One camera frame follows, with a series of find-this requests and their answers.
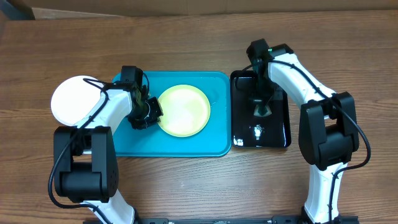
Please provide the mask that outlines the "yellow plate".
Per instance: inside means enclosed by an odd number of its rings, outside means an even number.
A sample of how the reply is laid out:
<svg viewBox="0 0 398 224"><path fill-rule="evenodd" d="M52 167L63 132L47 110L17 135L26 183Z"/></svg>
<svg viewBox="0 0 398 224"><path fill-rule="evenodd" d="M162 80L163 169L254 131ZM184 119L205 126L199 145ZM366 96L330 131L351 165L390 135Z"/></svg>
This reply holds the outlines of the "yellow plate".
<svg viewBox="0 0 398 224"><path fill-rule="evenodd" d="M195 86L172 86L159 96L159 103L163 112L159 126L171 136L193 136L199 133L210 119L210 101L204 92Z"/></svg>

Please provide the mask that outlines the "white plate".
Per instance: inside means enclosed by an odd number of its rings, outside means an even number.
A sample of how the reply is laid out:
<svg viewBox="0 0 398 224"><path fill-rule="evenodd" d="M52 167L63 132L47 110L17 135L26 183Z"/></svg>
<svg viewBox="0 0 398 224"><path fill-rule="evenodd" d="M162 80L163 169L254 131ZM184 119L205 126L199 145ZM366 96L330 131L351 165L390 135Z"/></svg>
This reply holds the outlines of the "white plate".
<svg viewBox="0 0 398 224"><path fill-rule="evenodd" d="M65 80L52 95L50 108L53 116L66 126L75 126L99 102L102 87L96 78L86 75Z"/></svg>

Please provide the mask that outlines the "green yellow sponge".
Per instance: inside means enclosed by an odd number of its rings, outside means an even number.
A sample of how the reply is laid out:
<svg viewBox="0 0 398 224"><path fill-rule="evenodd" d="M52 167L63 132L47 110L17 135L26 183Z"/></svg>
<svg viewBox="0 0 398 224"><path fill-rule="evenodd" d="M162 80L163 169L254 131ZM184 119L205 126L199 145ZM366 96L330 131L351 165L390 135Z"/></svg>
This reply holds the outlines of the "green yellow sponge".
<svg viewBox="0 0 398 224"><path fill-rule="evenodd" d="M254 116L266 117L272 114L271 109L268 105L256 105L254 109Z"/></svg>

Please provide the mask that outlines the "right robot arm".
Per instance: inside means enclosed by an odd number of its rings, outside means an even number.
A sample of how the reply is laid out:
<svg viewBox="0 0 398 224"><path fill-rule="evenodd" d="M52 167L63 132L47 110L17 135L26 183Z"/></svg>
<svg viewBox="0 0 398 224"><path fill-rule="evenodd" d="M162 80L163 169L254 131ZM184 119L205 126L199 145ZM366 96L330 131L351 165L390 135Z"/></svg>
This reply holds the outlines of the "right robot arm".
<svg viewBox="0 0 398 224"><path fill-rule="evenodd" d="M301 220L306 223L357 223L338 211L341 179L359 147L353 97L318 81L286 44L268 46L264 39L246 50L258 88L280 87L300 108L298 144L310 166L308 196Z"/></svg>

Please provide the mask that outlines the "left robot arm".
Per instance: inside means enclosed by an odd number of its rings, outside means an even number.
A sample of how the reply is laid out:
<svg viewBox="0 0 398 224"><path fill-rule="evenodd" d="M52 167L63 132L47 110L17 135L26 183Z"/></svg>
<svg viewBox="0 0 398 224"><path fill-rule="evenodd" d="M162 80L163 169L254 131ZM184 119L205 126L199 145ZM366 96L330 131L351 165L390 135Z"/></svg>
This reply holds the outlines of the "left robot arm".
<svg viewBox="0 0 398 224"><path fill-rule="evenodd" d="M118 190L113 135L124 119L137 130L160 121L162 110L157 98L149 96L149 88L147 75L127 65L115 82L79 75L59 84L51 110L62 125L53 134L47 186L55 206L88 208L100 223L141 223Z"/></svg>

